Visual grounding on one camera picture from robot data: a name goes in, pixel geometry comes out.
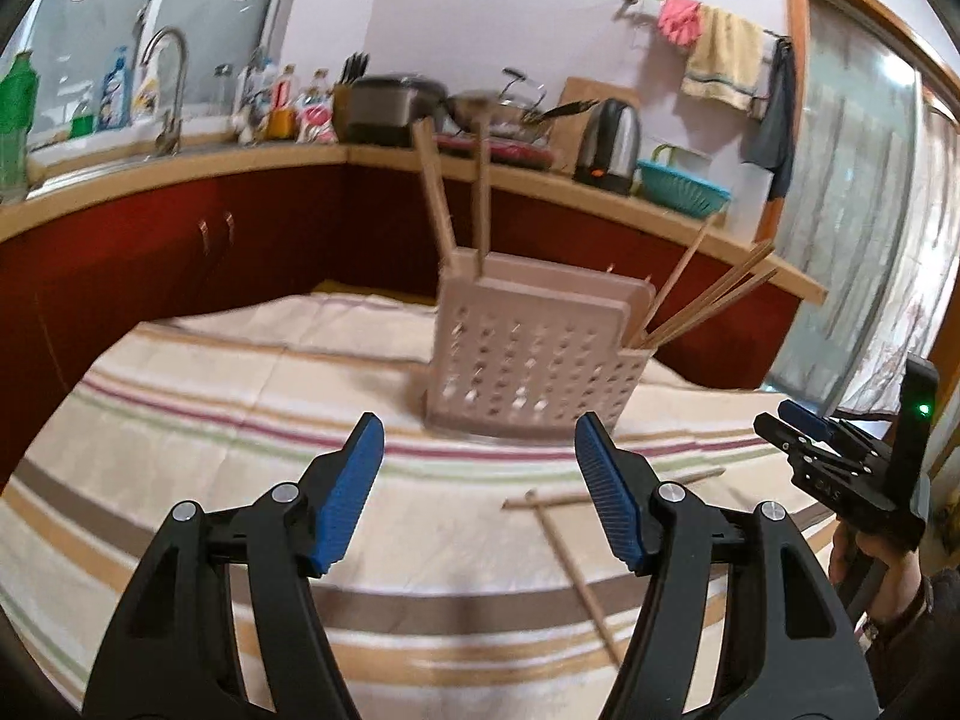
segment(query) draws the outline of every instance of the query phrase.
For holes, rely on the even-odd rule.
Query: cutting board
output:
[[[563,86],[558,105],[573,103],[574,100],[606,100],[614,98],[630,103],[637,112],[640,112],[640,95],[634,89],[626,86],[616,86],[593,79],[580,79],[570,76]],[[550,148],[556,157],[553,169],[571,175],[577,167],[577,152],[580,151],[580,140],[584,136],[590,114],[582,113],[579,116],[568,116],[557,119],[550,127]]]

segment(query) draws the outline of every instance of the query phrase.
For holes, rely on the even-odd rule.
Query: electric kettle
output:
[[[590,113],[573,180],[624,196],[630,194],[639,152],[637,110],[622,100],[604,100]]]

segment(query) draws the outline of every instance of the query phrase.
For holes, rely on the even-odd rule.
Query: towel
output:
[[[683,49],[692,46],[703,32],[700,3],[696,0],[665,0],[656,26],[675,46]]]
[[[793,118],[797,99],[797,60],[789,38],[776,41],[770,67],[770,103],[760,131],[747,149],[747,162],[773,172],[768,199],[786,197],[793,176]]]
[[[686,63],[680,90],[745,111],[757,88],[763,30],[720,8],[700,6],[703,34]]]

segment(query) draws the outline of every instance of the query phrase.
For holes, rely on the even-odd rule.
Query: pink plastic holder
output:
[[[647,281],[458,247],[440,272],[429,427],[567,440],[593,410],[620,418],[654,349],[625,349],[654,299]]]

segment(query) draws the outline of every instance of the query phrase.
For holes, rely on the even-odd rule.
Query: wall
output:
[[[701,0],[776,32],[786,30],[784,0]],[[925,0],[880,0],[960,71],[960,55]],[[755,126],[720,103],[677,94],[685,57],[656,34],[656,4],[621,12],[622,0],[295,0],[284,60],[322,55],[339,67],[357,50],[363,18],[370,71],[410,70],[450,90],[501,84],[500,69],[520,67],[545,83],[553,103],[567,76],[634,86],[643,100],[644,151],[671,141],[713,157],[709,178],[734,191],[728,230],[749,239],[762,198],[738,196],[746,180],[740,146]],[[343,20],[330,28],[328,20]],[[312,46],[325,44],[323,48]],[[333,55],[337,47],[339,55]]]

